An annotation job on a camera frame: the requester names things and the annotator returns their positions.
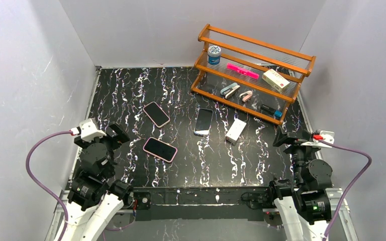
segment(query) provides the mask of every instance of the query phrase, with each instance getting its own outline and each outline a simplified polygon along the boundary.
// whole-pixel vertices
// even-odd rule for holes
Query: white wall
[[[0,1],[0,241],[44,240],[56,201],[27,175],[41,138],[76,126],[95,77],[59,1]],[[32,171],[59,194],[75,145],[55,138],[33,154]]]
[[[373,164],[347,194],[360,240],[386,240],[386,1],[327,1],[301,52],[316,65],[301,93],[314,128],[368,152]],[[336,186],[366,158],[324,150]]]
[[[205,24],[299,50],[324,1],[60,0],[95,65],[192,66]]]

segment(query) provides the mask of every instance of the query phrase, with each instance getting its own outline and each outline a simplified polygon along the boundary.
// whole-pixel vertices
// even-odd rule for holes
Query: black smartphone
[[[162,159],[166,162],[172,162],[174,160],[175,154],[177,154],[177,148],[161,142],[153,137],[150,137],[146,144],[143,146],[143,150],[148,154],[155,156],[159,159]]]
[[[169,116],[163,112],[162,108],[160,108],[156,102],[149,103],[143,110],[158,128],[161,128],[169,122]]]
[[[195,135],[209,135],[213,113],[210,109],[199,109],[198,118],[196,119]]]

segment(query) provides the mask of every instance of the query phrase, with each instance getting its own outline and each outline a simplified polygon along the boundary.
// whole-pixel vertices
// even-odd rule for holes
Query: jar lid
[[[212,46],[209,46],[208,48],[208,55],[211,56],[211,57],[218,57],[221,55],[221,48],[216,46],[216,45],[212,45]]]

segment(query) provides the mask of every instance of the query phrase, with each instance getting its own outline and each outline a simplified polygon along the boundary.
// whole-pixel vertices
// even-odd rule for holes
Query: pink phone case
[[[144,147],[147,145],[147,143],[149,142],[150,139],[155,139],[155,140],[157,140],[157,141],[159,141],[159,142],[162,142],[162,143],[164,143],[164,144],[166,144],[166,145],[168,145],[168,146],[170,146],[170,147],[173,147],[173,146],[171,146],[171,145],[168,144],[168,143],[165,143],[165,142],[160,141],[160,140],[158,140],[158,139],[156,139],[156,138],[150,137],[150,138],[146,141],[146,144],[144,144],[144,146],[143,146],[143,151],[145,151],[146,153],[148,153],[148,154],[150,154],[150,155],[152,155],[152,156],[154,156],[154,157],[157,157],[157,158],[159,158],[159,159],[161,159],[161,160],[164,160],[164,161],[166,161],[166,162],[168,162],[168,163],[171,163],[171,162],[174,160],[175,156],[177,155],[177,152],[178,152],[177,147],[173,147],[173,148],[175,148],[175,153],[174,153],[174,156],[172,156],[172,159],[169,161],[169,160],[163,159],[162,157],[157,156],[157,155],[155,155],[155,154],[153,154],[153,153],[151,153],[151,152],[148,152],[148,151],[146,151],[146,150],[144,149]]]
[[[168,121],[165,122],[165,123],[164,123],[163,125],[161,125],[161,126],[158,126],[158,125],[156,124],[156,122],[154,122],[154,120],[152,119],[152,117],[150,117],[149,114],[147,113],[147,111],[144,109],[146,106],[148,106],[148,105],[150,105],[150,104],[152,104],[152,103],[155,103],[155,104],[157,105],[157,107],[159,107],[160,110],[166,115],[166,117],[168,117]],[[156,102],[150,102],[150,103],[148,103],[147,105],[145,105],[145,106],[143,107],[143,111],[144,111],[144,113],[146,113],[146,115],[149,117],[149,119],[153,122],[153,124],[154,124],[156,127],[158,127],[158,128],[162,128],[162,126],[168,124],[169,121],[170,121],[169,116],[162,110],[162,108],[161,108]]]

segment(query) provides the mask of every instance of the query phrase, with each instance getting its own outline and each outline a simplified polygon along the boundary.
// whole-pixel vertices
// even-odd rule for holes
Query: pink stapler
[[[258,79],[259,78],[259,75],[257,73],[254,73],[252,71],[249,71],[247,69],[241,68],[241,67],[236,66],[236,65],[231,64],[231,63],[227,64],[227,68],[231,69],[231,70],[234,70],[234,71],[238,72],[239,74],[243,74],[243,75],[249,76],[249,77],[254,78],[254,79]]]

